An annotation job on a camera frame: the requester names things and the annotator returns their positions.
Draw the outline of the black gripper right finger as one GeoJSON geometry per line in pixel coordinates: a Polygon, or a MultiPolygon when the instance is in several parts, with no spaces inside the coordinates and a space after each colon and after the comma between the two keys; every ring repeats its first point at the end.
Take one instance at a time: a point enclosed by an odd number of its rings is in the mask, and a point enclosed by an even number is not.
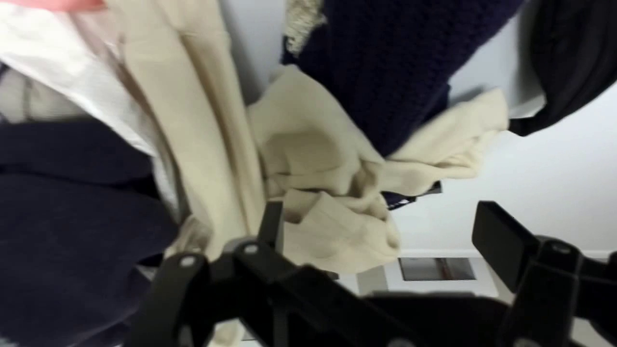
{"type": "Polygon", "coordinates": [[[477,204],[473,245],[515,295],[502,347],[579,347],[571,341],[577,318],[617,345],[616,254],[594,260],[571,243],[535,235],[492,200],[477,204]]]}

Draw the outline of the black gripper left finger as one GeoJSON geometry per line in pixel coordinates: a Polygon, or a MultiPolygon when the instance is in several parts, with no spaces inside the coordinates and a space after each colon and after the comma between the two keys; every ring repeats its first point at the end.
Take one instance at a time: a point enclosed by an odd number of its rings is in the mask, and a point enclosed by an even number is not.
{"type": "Polygon", "coordinates": [[[209,347],[215,327],[240,320],[265,347],[338,347],[342,335],[309,306],[322,275],[282,256],[282,202],[269,202],[257,237],[232,241],[211,262],[170,256],[124,347],[209,347]]]}

